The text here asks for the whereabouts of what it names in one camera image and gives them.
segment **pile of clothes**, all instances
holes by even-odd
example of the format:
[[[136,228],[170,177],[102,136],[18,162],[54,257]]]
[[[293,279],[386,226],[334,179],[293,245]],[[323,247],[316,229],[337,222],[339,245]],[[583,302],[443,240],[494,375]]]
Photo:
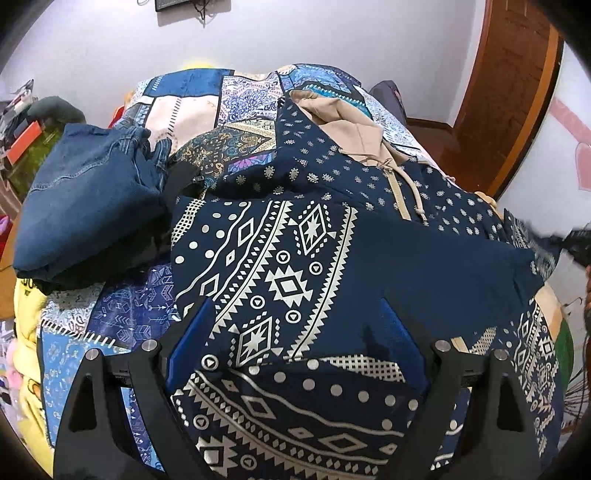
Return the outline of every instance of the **pile of clothes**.
[[[435,339],[506,349],[543,464],[556,453],[570,371],[544,283],[560,249],[457,187],[339,69],[141,82],[112,129],[66,126],[17,230],[14,365],[49,472],[84,352],[129,352],[194,317],[207,333],[168,394],[226,478],[373,478],[423,405],[421,342]],[[122,394],[142,460],[161,468]]]

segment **brown wooden door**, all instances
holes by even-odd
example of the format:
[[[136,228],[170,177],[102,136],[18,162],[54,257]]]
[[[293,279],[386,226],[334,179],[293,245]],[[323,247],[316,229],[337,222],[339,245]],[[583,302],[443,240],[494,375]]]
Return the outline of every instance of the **brown wooden door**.
[[[525,0],[488,0],[472,78],[454,126],[475,179],[499,193],[531,142],[554,87],[558,34]]]

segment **silver bolt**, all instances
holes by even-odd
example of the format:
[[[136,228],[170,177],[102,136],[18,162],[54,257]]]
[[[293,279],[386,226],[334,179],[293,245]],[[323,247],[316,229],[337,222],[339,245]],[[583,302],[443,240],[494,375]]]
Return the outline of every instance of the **silver bolt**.
[[[86,357],[87,360],[94,360],[98,356],[99,356],[99,350],[98,350],[98,348],[91,348],[85,354],[85,357]]]
[[[151,338],[150,340],[144,340],[142,343],[142,350],[146,352],[151,352],[158,346],[158,342]]]
[[[509,354],[507,353],[507,350],[497,348],[495,350],[495,358],[500,361],[507,360],[509,358]]]
[[[452,349],[452,346],[449,344],[447,340],[438,340],[435,342],[435,348],[440,352],[448,352]]]

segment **drawstring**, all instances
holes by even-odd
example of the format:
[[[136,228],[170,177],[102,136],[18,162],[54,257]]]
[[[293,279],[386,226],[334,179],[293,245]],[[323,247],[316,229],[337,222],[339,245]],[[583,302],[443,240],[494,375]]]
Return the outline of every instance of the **drawstring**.
[[[342,148],[339,149],[339,152],[342,153],[343,155],[349,155],[350,157],[351,156],[366,157],[370,160],[374,160],[376,162],[379,162],[378,158],[371,153],[350,153],[350,152],[345,151]],[[425,215],[425,210],[423,209],[423,201],[421,200],[421,194],[419,193],[418,188],[414,184],[412,178],[408,175],[408,173],[406,173],[398,165],[391,167],[391,170],[398,173],[404,179],[404,181],[408,184],[408,186],[410,187],[410,189],[413,192],[414,201],[417,204],[417,206],[415,207],[415,211],[421,217],[421,219],[423,220],[423,223],[427,223],[427,217]],[[390,182],[390,186],[393,187],[392,191],[394,192],[395,196],[397,197],[397,203],[398,203],[399,207],[402,207],[402,205],[404,205],[404,199],[402,198],[401,192],[400,192],[400,198],[398,198],[398,195],[396,195],[397,190],[400,190],[400,188],[398,187],[398,181],[396,180],[396,177],[394,176],[393,179],[388,178],[388,181]]]

